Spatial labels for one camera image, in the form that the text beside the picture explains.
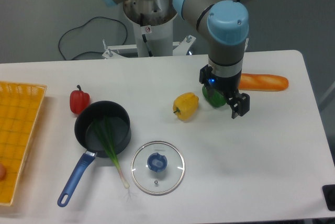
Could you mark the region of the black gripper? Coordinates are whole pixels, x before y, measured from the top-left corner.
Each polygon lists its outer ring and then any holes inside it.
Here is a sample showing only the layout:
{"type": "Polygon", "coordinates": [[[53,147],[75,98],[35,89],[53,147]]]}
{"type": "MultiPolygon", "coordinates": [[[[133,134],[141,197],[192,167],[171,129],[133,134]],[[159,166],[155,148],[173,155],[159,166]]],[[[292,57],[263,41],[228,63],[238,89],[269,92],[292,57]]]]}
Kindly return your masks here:
{"type": "Polygon", "coordinates": [[[199,71],[199,82],[207,88],[213,88],[227,98],[232,110],[231,118],[244,116],[250,110],[250,96],[239,93],[241,63],[234,65],[207,64],[199,71]]]}

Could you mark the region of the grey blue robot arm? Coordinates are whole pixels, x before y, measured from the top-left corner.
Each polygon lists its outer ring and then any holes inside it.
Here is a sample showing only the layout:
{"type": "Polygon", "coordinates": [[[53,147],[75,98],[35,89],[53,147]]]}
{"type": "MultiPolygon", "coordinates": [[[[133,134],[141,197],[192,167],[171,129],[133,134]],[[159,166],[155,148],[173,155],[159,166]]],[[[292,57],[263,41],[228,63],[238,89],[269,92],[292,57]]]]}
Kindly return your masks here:
{"type": "Polygon", "coordinates": [[[239,92],[242,63],[249,34],[245,3],[252,0],[103,0],[107,6],[122,4],[133,25],[140,57],[170,56],[173,52],[173,25],[180,16],[209,44],[208,64],[199,81],[209,96],[221,94],[232,116],[250,109],[249,95],[239,92]]]}

